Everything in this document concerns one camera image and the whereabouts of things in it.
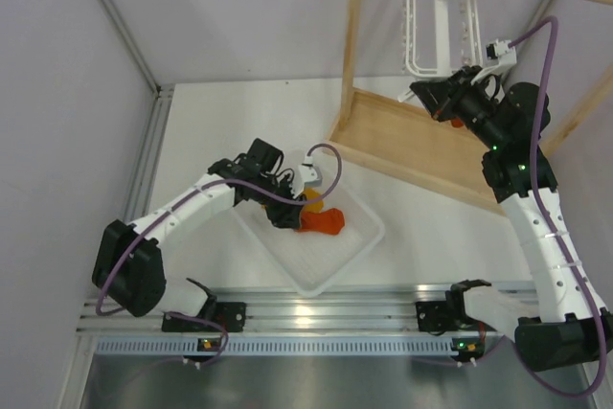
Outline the orange sock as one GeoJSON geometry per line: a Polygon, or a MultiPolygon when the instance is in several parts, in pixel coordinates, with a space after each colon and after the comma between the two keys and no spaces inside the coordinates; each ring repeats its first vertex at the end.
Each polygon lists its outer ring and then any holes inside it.
{"type": "Polygon", "coordinates": [[[336,236],[344,229],[345,224],[344,214],[336,208],[320,213],[302,212],[298,232],[336,236]]]}
{"type": "Polygon", "coordinates": [[[454,128],[462,128],[465,126],[464,122],[459,118],[452,119],[450,123],[454,128]]]}

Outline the white clip hanger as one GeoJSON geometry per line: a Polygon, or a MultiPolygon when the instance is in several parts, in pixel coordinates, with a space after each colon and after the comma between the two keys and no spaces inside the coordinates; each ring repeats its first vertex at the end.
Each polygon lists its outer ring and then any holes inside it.
{"type": "Polygon", "coordinates": [[[477,0],[403,0],[403,71],[443,80],[483,63],[477,0]]]}

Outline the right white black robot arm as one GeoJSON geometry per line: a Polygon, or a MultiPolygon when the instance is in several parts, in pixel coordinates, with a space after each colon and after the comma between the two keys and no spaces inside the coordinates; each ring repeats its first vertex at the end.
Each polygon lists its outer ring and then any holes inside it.
{"type": "Polygon", "coordinates": [[[533,137],[550,122],[539,87],[519,82],[490,96],[469,66],[412,92],[437,122],[461,122],[487,148],[482,172],[520,242],[537,304],[528,306],[483,280],[453,284],[446,315],[458,329],[481,322],[508,337],[528,369],[542,372],[593,362],[612,350],[612,314],[590,286],[560,209],[555,174],[533,137]]]}

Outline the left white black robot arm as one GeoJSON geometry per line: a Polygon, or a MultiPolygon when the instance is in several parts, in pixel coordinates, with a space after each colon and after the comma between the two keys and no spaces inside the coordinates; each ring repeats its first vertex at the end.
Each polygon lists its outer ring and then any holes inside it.
{"type": "Polygon", "coordinates": [[[132,222],[108,224],[92,273],[102,299],[143,317],[153,311],[183,314],[195,329],[216,320],[215,296],[204,284],[170,276],[170,258],[213,217],[245,201],[263,206],[273,226],[295,230],[305,196],[302,173],[277,172],[284,154],[261,139],[235,159],[213,163],[187,190],[132,222]]]}

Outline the white plastic tray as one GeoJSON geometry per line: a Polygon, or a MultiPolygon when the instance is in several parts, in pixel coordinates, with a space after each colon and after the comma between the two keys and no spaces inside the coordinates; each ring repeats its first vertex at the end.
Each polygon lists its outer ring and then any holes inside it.
{"type": "Polygon", "coordinates": [[[344,214],[345,226],[336,236],[277,229],[253,201],[236,207],[233,215],[295,291],[304,297],[315,297],[369,255],[385,235],[381,218],[343,183],[338,183],[324,199],[324,208],[336,208],[344,214]]]}

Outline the wooden hanging rack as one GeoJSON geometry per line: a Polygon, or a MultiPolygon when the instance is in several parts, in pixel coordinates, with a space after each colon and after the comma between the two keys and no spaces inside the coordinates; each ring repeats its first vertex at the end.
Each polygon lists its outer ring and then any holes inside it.
{"type": "Polygon", "coordinates": [[[361,0],[348,0],[341,106],[332,144],[357,165],[500,213],[477,171],[485,149],[466,129],[437,124],[422,109],[354,87],[360,11],[361,0]]]}

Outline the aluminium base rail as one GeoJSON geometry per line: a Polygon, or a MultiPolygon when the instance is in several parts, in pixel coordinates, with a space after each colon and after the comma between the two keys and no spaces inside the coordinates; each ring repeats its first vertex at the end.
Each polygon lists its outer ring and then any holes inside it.
{"type": "MultiPolygon", "coordinates": [[[[501,282],[493,286],[512,298],[535,304],[532,282],[501,282]]],[[[333,288],[314,298],[287,289],[220,289],[220,302],[246,304],[243,334],[300,334],[340,332],[417,332],[417,302],[443,301],[448,284],[355,286],[333,288]]],[[[134,318],[127,312],[102,317],[95,299],[85,301],[77,333],[153,334],[161,331],[161,313],[134,318]]]]}

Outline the aluminium corner frame post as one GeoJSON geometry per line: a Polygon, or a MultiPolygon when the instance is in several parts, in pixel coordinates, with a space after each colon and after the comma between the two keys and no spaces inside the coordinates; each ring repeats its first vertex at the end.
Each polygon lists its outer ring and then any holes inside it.
{"type": "Polygon", "coordinates": [[[156,96],[160,91],[160,84],[151,72],[136,40],[128,28],[125,20],[116,6],[114,0],[97,0],[110,22],[112,28],[120,39],[126,53],[138,69],[141,77],[145,81],[149,91],[156,96]]]}

